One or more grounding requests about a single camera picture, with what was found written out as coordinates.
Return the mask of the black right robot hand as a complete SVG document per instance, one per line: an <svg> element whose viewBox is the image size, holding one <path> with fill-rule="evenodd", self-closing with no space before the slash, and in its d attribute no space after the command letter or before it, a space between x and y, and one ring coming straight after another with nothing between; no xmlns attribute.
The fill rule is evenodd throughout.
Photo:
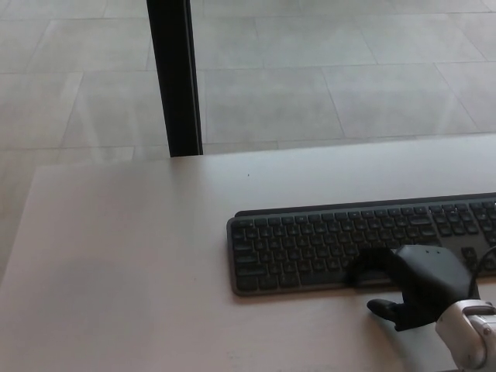
<svg viewBox="0 0 496 372"><path fill-rule="evenodd" d="M472 273L455 254L438 246L402 246L364 250L346 270L345 282L355 286L370 271L381 272L402 293L403 302L368 301L376 316L394 323L398 332L437 322L458 301L479 300Z"/></svg>

